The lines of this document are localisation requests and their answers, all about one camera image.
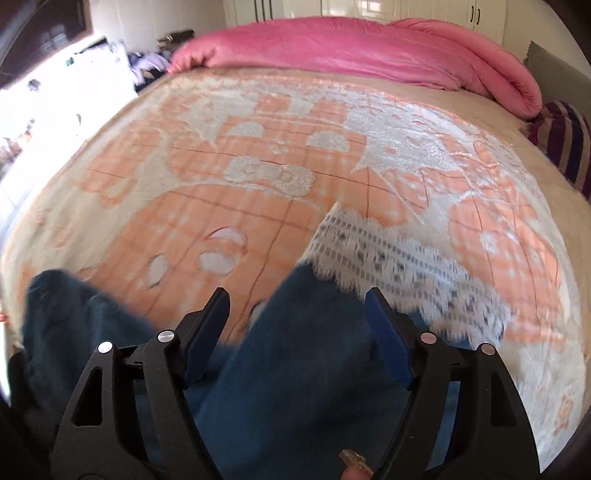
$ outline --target lace trim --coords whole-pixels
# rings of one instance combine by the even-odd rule
[[[298,264],[311,264],[318,278],[334,279],[361,300],[379,287],[392,307],[404,313],[418,309],[434,333],[451,341],[467,339],[472,348],[483,342],[498,345],[511,320],[511,309],[496,291],[455,260],[338,203]]]

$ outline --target dark blue cloth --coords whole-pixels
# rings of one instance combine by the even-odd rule
[[[424,327],[420,315],[411,317]],[[59,422],[97,344],[109,339],[123,347],[154,334],[64,272],[42,273],[28,293],[28,381]],[[449,444],[457,390],[450,387],[432,465],[443,460]],[[389,377],[362,302],[334,282],[318,280],[305,265],[269,299],[237,351],[216,348],[203,381],[186,397],[226,480],[336,480],[343,448],[378,465],[408,393]],[[143,418],[145,397],[138,404]],[[152,433],[143,434],[154,449]]]

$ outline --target purple striped cushion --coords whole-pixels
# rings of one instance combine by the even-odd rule
[[[591,196],[591,123],[565,102],[544,105],[528,138],[587,200]]]

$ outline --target fingernail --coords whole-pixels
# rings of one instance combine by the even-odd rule
[[[374,474],[374,471],[367,466],[365,457],[354,452],[353,450],[341,450],[339,453],[340,459],[345,463],[346,466],[355,465],[363,473],[367,473],[369,476]]]

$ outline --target television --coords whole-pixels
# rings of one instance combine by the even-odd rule
[[[86,31],[84,0],[0,0],[0,89]]]

